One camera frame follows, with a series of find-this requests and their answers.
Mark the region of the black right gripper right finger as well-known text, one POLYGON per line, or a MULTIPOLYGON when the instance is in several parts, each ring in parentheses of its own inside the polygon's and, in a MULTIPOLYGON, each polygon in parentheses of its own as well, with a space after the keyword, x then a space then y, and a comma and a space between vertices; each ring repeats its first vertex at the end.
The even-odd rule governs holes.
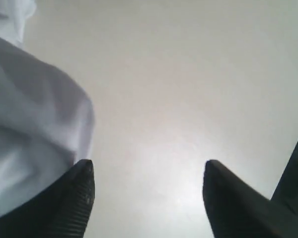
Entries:
POLYGON ((217 160, 205 164, 202 196, 216 238, 298 238, 298 215, 262 196, 217 160))

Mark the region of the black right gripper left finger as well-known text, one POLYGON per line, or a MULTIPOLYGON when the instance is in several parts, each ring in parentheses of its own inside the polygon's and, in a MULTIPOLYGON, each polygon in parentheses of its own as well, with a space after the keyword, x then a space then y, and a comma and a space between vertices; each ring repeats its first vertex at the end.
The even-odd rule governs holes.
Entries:
POLYGON ((0 238, 81 238, 95 199, 91 160, 80 160, 58 180, 0 217, 0 238))

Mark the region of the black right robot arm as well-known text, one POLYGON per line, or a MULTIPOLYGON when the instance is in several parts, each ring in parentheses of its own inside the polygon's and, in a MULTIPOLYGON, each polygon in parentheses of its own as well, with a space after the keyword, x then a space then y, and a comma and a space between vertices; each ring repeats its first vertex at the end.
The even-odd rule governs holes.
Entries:
MULTIPOLYGON (((0 215, 0 238, 81 238, 94 194, 92 161, 81 160, 0 215)), ((270 200, 216 160, 206 162, 202 194, 217 238, 298 238, 298 143, 270 200)))

